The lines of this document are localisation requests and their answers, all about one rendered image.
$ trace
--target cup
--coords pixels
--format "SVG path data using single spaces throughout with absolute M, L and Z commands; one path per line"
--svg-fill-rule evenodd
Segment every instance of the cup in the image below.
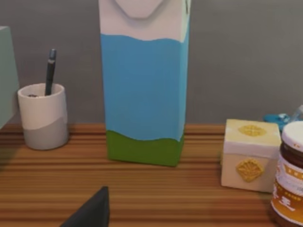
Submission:
M 26 86 L 18 91 L 18 102 L 28 147 L 49 150 L 67 143 L 67 108 L 62 85 L 53 84 L 49 96 L 45 96 L 45 83 Z

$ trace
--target jar lid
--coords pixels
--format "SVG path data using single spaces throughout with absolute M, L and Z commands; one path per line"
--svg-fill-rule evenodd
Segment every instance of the jar lid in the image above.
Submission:
M 303 122 L 291 122 L 283 128 L 282 140 L 291 148 L 303 152 Z

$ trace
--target jam jar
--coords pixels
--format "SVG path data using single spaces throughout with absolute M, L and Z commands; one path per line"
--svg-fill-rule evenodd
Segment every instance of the jam jar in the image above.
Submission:
M 270 214 L 281 227 L 303 227 L 303 122 L 283 128 Z

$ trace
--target wooden table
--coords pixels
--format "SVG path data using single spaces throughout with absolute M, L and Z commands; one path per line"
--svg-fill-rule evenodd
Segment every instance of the wooden table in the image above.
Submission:
M 24 145 L 21 129 L 0 133 L 0 226 L 57 227 L 101 186 L 110 227 L 274 227 L 271 195 L 220 186 L 224 126 L 188 125 L 178 167 L 107 160 L 103 125 L 71 126 L 52 151 Z

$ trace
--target green base of carton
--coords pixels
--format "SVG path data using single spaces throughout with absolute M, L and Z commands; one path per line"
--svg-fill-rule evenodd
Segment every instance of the green base of carton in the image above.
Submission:
M 134 140 L 114 131 L 107 131 L 106 136 L 109 159 L 160 166 L 176 166 L 184 144 L 184 136 L 180 141 Z

